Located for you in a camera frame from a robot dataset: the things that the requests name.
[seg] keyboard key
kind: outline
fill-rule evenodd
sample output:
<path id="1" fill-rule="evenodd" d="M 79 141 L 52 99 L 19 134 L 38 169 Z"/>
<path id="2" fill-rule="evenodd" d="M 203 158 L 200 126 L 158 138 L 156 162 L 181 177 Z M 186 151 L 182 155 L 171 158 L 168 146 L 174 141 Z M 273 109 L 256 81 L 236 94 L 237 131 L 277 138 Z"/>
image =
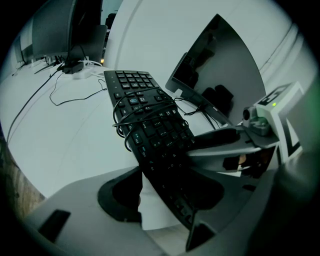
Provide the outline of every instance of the keyboard key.
<path id="1" fill-rule="evenodd" d="M 186 215 L 188 213 L 188 211 L 186 210 L 186 208 L 181 208 L 181 210 L 180 210 L 180 214 L 182 215 L 182 216 L 184 216 L 184 215 Z"/>
<path id="2" fill-rule="evenodd" d="M 141 104 L 148 103 L 148 101 L 144 97 L 139 97 L 139 101 Z"/>
<path id="3" fill-rule="evenodd" d="M 185 131 L 185 134 L 186 134 L 188 137 L 192 136 L 192 133 L 191 133 L 191 131 L 190 131 L 189 129 Z"/>
<path id="4" fill-rule="evenodd" d="M 176 139 L 178 139 L 178 134 L 175 132 L 175 131 L 173 131 L 173 132 L 171 132 L 170 133 L 170 136 L 171 136 L 171 138 L 175 141 Z"/>
<path id="5" fill-rule="evenodd" d="M 124 108 L 126 105 L 125 105 L 125 103 L 121 100 L 121 101 L 119 101 L 119 103 L 118 103 L 118 107 L 119 108 Z"/>
<path id="6" fill-rule="evenodd" d="M 115 92 L 113 95 L 114 95 L 114 98 L 115 98 L 116 100 L 119 100 L 119 99 L 122 98 L 122 96 L 121 96 L 121 94 L 120 94 L 119 92 Z"/>
<path id="7" fill-rule="evenodd" d="M 136 112 L 134 112 L 135 115 L 139 115 L 139 114 L 142 114 L 144 112 L 144 110 L 138 106 L 133 106 L 132 107 L 132 110 L 138 110 Z"/>
<path id="8" fill-rule="evenodd" d="M 160 127 L 162 125 L 158 118 L 157 119 L 153 119 L 152 120 L 152 124 L 153 124 L 154 127 Z"/>
<path id="9" fill-rule="evenodd" d="M 149 121 L 143 122 L 142 123 L 142 128 L 143 128 L 143 131 L 145 133 L 145 136 L 147 136 L 147 137 L 151 137 L 151 136 L 156 134 L 155 129 L 152 127 L 152 125 L 151 125 L 151 123 Z"/>
<path id="10" fill-rule="evenodd" d="M 186 222 L 188 222 L 189 224 L 191 224 L 191 223 L 192 223 L 191 215 L 187 215 L 187 216 L 185 217 L 185 220 L 186 220 Z"/>
<path id="11" fill-rule="evenodd" d="M 164 144 L 169 148 L 171 147 L 174 143 L 170 138 L 166 138 L 163 140 Z"/>
<path id="12" fill-rule="evenodd" d="M 159 87 L 159 84 L 154 79 L 149 80 L 151 84 L 153 84 L 154 87 Z"/>
<path id="13" fill-rule="evenodd" d="M 139 88 L 139 85 L 138 85 L 136 82 L 132 82 L 130 85 L 131 85 L 131 87 L 134 88 L 134 89 L 135 89 L 135 88 Z"/>
<path id="14" fill-rule="evenodd" d="M 150 112 L 150 111 L 152 111 L 152 108 L 150 106 L 147 106 L 147 107 L 144 108 L 144 111 L 145 112 Z"/>
<path id="15" fill-rule="evenodd" d="M 128 99 L 128 101 L 129 101 L 129 104 L 130 104 L 130 105 L 137 105 L 137 104 L 139 104 L 139 101 L 138 101 L 138 99 L 136 99 L 136 98 Z"/>
<path id="16" fill-rule="evenodd" d="M 170 131 L 173 129 L 171 123 L 169 121 L 164 121 L 163 122 L 164 127 L 166 128 L 167 131 Z"/>
<path id="17" fill-rule="evenodd" d="M 159 156 L 160 159 L 163 159 L 163 160 L 164 160 L 164 159 L 167 158 L 168 155 L 167 155 L 166 152 L 161 152 L 158 156 Z"/>
<path id="18" fill-rule="evenodd" d="M 165 128 L 161 127 L 158 130 L 156 130 L 159 134 L 160 137 L 164 137 L 167 135 L 167 131 L 165 130 Z"/>
<path id="19" fill-rule="evenodd" d="M 130 89 L 130 85 L 128 83 L 121 84 L 122 89 Z"/>
<path id="20" fill-rule="evenodd" d="M 141 146 L 139 147 L 139 151 L 140 151 L 140 154 L 144 157 L 144 158 L 147 158 L 148 157 L 148 153 L 147 153 L 147 148 L 146 146 Z"/>
<path id="21" fill-rule="evenodd" d="M 124 117 L 124 116 L 126 116 L 128 114 L 128 111 L 125 108 L 121 109 L 120 112 L 121 112 L 121 116 L 122 117 Z"/>
<path id="22" fill-rule="evenodd" d="M 183 150 L 185 148 L 185 144 L 182 141 L 178 141 L 176 145 L 179 150 Z"/>
<path id="23" fill-rule="evenodd" d="M 133 124 L 133 123 L 130 123 L 130 124 L 127 125 L 127 127 L 128 127 L 128 129 L 129 129 L 129 131 L 130 131 L 130 130 L 132 130 L 132 129 L 134 128 L 134 124 Z"/>
<path id="24" fill-rule="evenodd" d="M 142 138 L 138 132 L 134 132 L 132 134 L 132 139 L 136 145 L 140 145 L 143 142 Z"/>
<path id="25" fill-rule="evenodd" d="M 186 128 L 188 128 L 186 122 L 184 122 L 184 121 L 180 123 L 180 126 L 181 126 L 181 128 L 182 128 L 183 130 L 186 129 Z"/>
<path id="26" fill-rule="evenodd" d="M 161 146 L 161 140 L 158 137 L 150 139 L 151 146 L 156 149 L 157 147 Z"/>
<path id="27" fill-rule="evenodd" d="M 125 70 L 123 71 L 125 74 L 136 74 L 137 71 L 132 71 L 132 70 Z"/>
<path id="28" fill-rule="evenodd" d="M 182 131 L 181 126 L 180 126 L 180 124 L 178 122 L 174 122 L 173 123 L 173 127 L 177 132 Z"/>
<path id="29" fill-rule="evenodd" d="M 130 94 L 130 93 L 133 93 L 133 91 L 126 91 L 124 94 L 125 94 L 125 95 L 128 95 L 128 94 Z M 135 96 L 135 94 L 133 93 L 133 94 L 128 95 L 127 97 L 128 97 L 128 98 L 132 98 L 132 97 L 134 97 L 134 96 Z"/>
<path id="30" fill-rule="evenodd" d="M 161 96 L 154 96 L 154 98 L 157 102 L 162 102 Z"/>
<path id="31" fill-rule="evenodd" d="M 137 73 L 140 75 L 149 75 L 149 73 L 145 71 L 138 71 Z"/>
<path id="32" fill-rule="evenodd" d="M 181 139 L 185 140 L 187 138 L 187 135 L 184 132 L 180 133 Z"/>

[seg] black cable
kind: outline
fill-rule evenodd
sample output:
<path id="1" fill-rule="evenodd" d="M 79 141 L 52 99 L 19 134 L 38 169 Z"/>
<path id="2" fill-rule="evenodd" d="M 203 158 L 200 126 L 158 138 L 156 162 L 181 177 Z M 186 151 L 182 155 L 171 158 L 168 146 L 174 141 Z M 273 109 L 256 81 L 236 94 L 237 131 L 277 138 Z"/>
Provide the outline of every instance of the black cable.
<path id="1" fill-rule="evenodd" d="M 215 128 L 214 124 L 211 122 L 210 117 L 208 116 L 207 112 L 203 110 L 202 113 L 203 113 L 203 115 L 205 116 L 205 118 L 208 120 L 208 122 L 210 123 L 210 125 L 213 127 L 213 129 L 216 130 L 216 128 Z"/>
<path id="2" fill-rule="evenodd" d="M 56 81 L 55 81 L 54 89 L 53 89 L 53 91 L 50 93 L 50 96 L 49 96 L 50 101 L 51 101 L 55 106 L 60 106 L 60 105 L 62 105 L 62 104 L 68 103 L 68 102 L 84 101 L 84 100 L 90 98 L 91 96 L 96 95 L 97 93 L 100 93 L 100 92 L 102 92 L 102 91 L 106 91 L 106 90 L 107 90 L 107 88 L 103 88 L 103 85 L 102 85 L 101 82 L 100 82 L 100 80 L 103 81 L 103 82 L 105 82 L 105 81 L 102 80 L 102 79 L 98 79 L 98 82 L 99 82 L 99 84 L 101 85 L 101 88 L 102 88 L 101 90 L 96 91 L 96 92 L 94 92 L 93 94 L 91 94 L 91 95 L 89 95 L 88 97 L 85 97 L 85 98 L 69 99 L 69 100 L 66 100 L 66 101 L 63 101 L 63 102 L 60 102 L 60 103 L 56 104 L 56 103 L 54 103 L 53 100 L 51 99 L 51 96 L 52 96 L 52 94 L 55 92 L 56 87 L 57 87 L 57 81 L 58 81 L 59 77 L 61 77 L 62 74 L 63 74 L 63 73 L 61 73 L 61 74 L 57 77 L 57 79 L 56 79 Z"/>
<path id="3" fill-rule="evenodd" d="M 218 124 L 218 122 L 217 122 L 214 118 L 212 118 L 212 119 L 213 119 L 213 121 L 215 121 L 216 125 L 220 128 L 220 125 Z"/>
<path id="4" fill-rule="evenodd" d="M 10 132 L 11 129 L 15 123 L 15 121 L 17 120 L 18 116 L 21 114 L 21 112 L 25 109 L 25 107 L 28 105 L 28 103 L 31 101 L 31 99 L 37 94 L 37 92 L 39 92 L 41 90 L 42 87 L 44 87 L 46 85 L 46 83 L 58 72 L 59 70 L 57 70 L 56 72 L 54 72 L 48 79 L 47 81 L 44 82 L 43 85 L 41 85 L 35 92 L 34 94 L 32 94 L 32 96 L 27 100 L 27 102 L 23 105 L 23 107 L 21 108 L 21 110 L 19 111 L 19 113 L 15 116 L 15 118 L 13 119 L 9 131 L 8 131 L 8 135 L 7 135 L 7 140 L 6 140 L 6 144 L 8 145 L 8 149 L 9 149 L 9 136 L 10 136 Z"/>
<path id="5" fill-rule="evenodd" d="M 168 107 L 171 107 L 171 106 L 175 106 L 176 105 L 176 103 L 173 103 L 173 104 L 170 104 L 170 105 L 166 105 L 166 106 L 164 106 L 164 107 L 161 107 L 161 108 L 159 108 L 159 109 L 157 109 L 157 110 L 154 110 L 154 111 L 152 111 L 152 113 L 150 113 L 150 114 L 148 114 L 147 116 L 145 116 L 145 118 L 143 118 L 142 120 L 139 120 L 139 121 L 134 121 L 134 122 L 130 122 L 129 124 L 135 124 L 135 123 L 142 123 L 142 122 L 145 122 L 145 121 L 147 121 L 147 117 L 149 117 L 149 116 L 151 116 L 151 115 L 153 115 L 155 112 L 159 112 L 159 111 L 162 111 L 162 110 L 164 110 L 164 109 L 166 109 L 166 108 L 168 108 Z M 156 117 L 153 117 L 153 118 L 150 118 L 150 120 L 152 120 L 152 119 L 158 119 L 159 117 L 158 116 L 156 116 Z M 137 126 L 137 124 L 128 132 L 128 134 L 126 135 L 126 137 L 125 137 L 125 139 L 124 139 L 124 146 L 125 146 L 125 148 L 128 150 L 128 151 L 130 151 L 131 152 L 131 150 L 128 148 L 128 146 L 127 146 L 127 141 L 128 141 L 128 139 L 129 139 L 129 136 L 130 136 L 130 134 L 133 132 L 133 130 L 136 128 L 136 126 Z"/>
<path id="6" fill-rule="evenodd" d="M 82 51 L 82 53 L 83 53 L 83 55 L 84 55 L 85 60 L 87 61 L 88 59 L 87 59 L 87 56 L 86 56 L 86 54 L 85 54 L 84 49 L 82 48 L 81 44 L 78 44 L 78 45 L 79 45 L 80 48 L 81 48 L 81 51 Z"/>
<path id="7" fill-rule="evenodd" d="M 146 91 L 150 91 L 150 90 L 158 90 L 158 91 L 161 91 L 161 92 L 165 93 L 170 99 L 172 99 L 165 91 L 163 91 L 163 90 L 162 90 L 161 88 L 159 88 L 159 87 L 147 88 L 147 89 L 140 90 L 139 92 L 146 92 Z M 113 108 L 113 113 L 112 113 L 113 121 L 114 121 L 115 123 L 117 123 L 117 121 L 116 121 L 116 116 L 115 116 L 115 111 L 116 111 L 116 107 L 118 106 L 118 103 L 119 103 L 120 101 L 122 101 L 124 98 L 126 98 L 126 97 L 128 97 L 129 95 L 134 94 L 134 93 L 135 93 L 135 92 L 133 91 L 133 92 L 131 92 L 131 93 L 126 94 L 126 95 L 123 96 L 121 99 L 119 99 L 119 100 L 117 101 L 117 103 L 115 104 L 115 106 L 114 106 L 114 108 Z M 123 137 L 124 134 L 119 131 L 119 128 L 117 127 L 116 129 L 117 129 L 116 133 L 117 133 L 118 135 L 121 134 L 121 135 L 122 135 L 121 137 Z"/>

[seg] white wall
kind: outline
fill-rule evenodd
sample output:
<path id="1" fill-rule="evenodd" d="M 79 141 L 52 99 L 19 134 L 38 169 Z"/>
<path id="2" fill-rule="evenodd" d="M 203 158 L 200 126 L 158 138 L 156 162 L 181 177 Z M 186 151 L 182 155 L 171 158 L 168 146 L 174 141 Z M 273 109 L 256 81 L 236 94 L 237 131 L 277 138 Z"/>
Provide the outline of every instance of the white wall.
<path id="1" fill-rule="evenodd" d="M 235 29 L 259 69 L 292 29 L 291 19 L 272 0 L 124 0 L 112 25 L 104 65 L 149 71 L 164 87 L 183 53 L 215 14 Z M 288 56 L 286 69 L 272 71 L 266 91 L 293 80 L 309 86 L 318 66 L 305 48 L 299 51 Z"/>
<path id="2" fill-rule="evenodd" d="M 109 14 L 116 14 L 123 0 L 103 0 L 101 12 L 101 25 L 106 23 L 106 18 Z"/>

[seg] white desk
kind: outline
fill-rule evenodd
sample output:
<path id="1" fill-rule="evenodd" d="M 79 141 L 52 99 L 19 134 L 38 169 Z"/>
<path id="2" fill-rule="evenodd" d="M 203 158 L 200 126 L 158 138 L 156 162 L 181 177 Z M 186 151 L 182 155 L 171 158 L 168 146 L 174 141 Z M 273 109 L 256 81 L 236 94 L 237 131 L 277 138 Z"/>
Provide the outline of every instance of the white desk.
<path id="1" fill-rule="evenodd" d="M 0 85 L 0 121 L 5 137 L 22 106 L 48 79 L 48 70 L 34 74 L 42 67 L 42 64 L 33 68 L 25 66 Z M 104 70 L 108 69 L 94 68 L 95 72 Z M 58 75 L 52 77 L 24 109 L 9 140 L 14 160 L 45 197 L 77 180 L 138 165 L 134 155 L 125 149 L 124 139 L 112 127 L 113 106 L 108 91 L 55 106 L 49 95 Z M 72 80 L 66 76 L 63 74 L 57 81 L 52 95 L 56 103 L 84 98 L 101 90 L 99 77 Z M 186 112 L 194 110 L 184 102 L 178 104 Z M 194 135 L 212 130 L 202 113 L 184 118 Z"/>

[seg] black object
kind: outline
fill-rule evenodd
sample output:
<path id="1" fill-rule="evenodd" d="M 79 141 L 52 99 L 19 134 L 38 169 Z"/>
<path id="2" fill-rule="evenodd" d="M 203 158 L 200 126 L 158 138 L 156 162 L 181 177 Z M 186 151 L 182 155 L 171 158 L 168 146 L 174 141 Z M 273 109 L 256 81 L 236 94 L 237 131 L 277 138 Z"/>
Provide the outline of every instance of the black object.
<path id="1" fill-rule="evenodd" d="M 82 70 L 84 67 L 83 62 L 79 62 L 79 59 L 66 60 L 64 66 L 62 66 L 62 71 L 66 74 L 74 74 Z"/>
<path id="2" fill-rule="evenodd" d="M 225 144 L 231 144 L 240 139 L 240 135 L 234 128 L 221 128 L 194 137 L 195 149 L 205 149 Z"/>
<path id="3" fill-rule="evenodd" d="M 141 222 L 138 212 L 142 190 L 142 172 L 139 167 L 105 183 L 98 192 L 103 210 L 120 222 Z"/>
<path id="4" fill-rule="evenodd" d="M 212 103 L 225 116 L 229 115 L 229 111 L 232 109 L 231 100 L 234 96 L 223 85 L 217 85 L 214 89 L 208 87 L 201 95 L 210 103 Z"/>
<path id="5" fill-rule="evenodd" d="M 176 103 L 148 72 L 105 71 L 104 76 L 118 119 L 116 126 L 121 127 L 118 133 L 125 136 L 159 196 L 190 229 L 195 211 L 212 208 L 222 198 L 223 187 L 188 168 L 185 152 L 195 140 Z M 212 194 L 216 197 L 208 200 Z"/>
<path id="6" fill-rule="evenodd" d="M 111 29 L 112 27 L 112 24 L 114 23 L 115 21 L 115 17 L 116 17 L 116 13 L 110 13 L 108 15 L 108 18 L 105 19 L 105 25 L 108 27 L 108 30 Z"/>
<path id="7" fill-rule="evenodd" d="M 54 243 L 70 216 L 70 212 L 55 210 L 39 228 L 39 233 Z"/>

